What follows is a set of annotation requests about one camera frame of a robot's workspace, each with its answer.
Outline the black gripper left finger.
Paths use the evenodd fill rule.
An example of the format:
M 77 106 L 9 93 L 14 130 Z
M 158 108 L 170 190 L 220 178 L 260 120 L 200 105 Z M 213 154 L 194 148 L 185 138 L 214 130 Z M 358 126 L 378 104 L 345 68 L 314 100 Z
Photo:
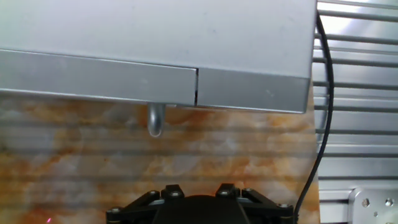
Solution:
M 107 224 L 152 223 L 160 207 L 169 200 L 184 198 L 178 184 L 166 185 L 161 191 L 150 190 L 125 207 L 106 211 Z

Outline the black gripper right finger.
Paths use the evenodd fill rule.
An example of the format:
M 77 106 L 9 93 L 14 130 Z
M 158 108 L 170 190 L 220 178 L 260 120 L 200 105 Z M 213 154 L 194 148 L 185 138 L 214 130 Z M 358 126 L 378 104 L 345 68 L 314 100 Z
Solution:
M 221 184 L 215 197 L 237 205 L 236 214 L 247 218 L 248 223 L 294 224 L 295 221 L 292 205 L 275 203 L 252 188 L 239 189 L 234 184 Z

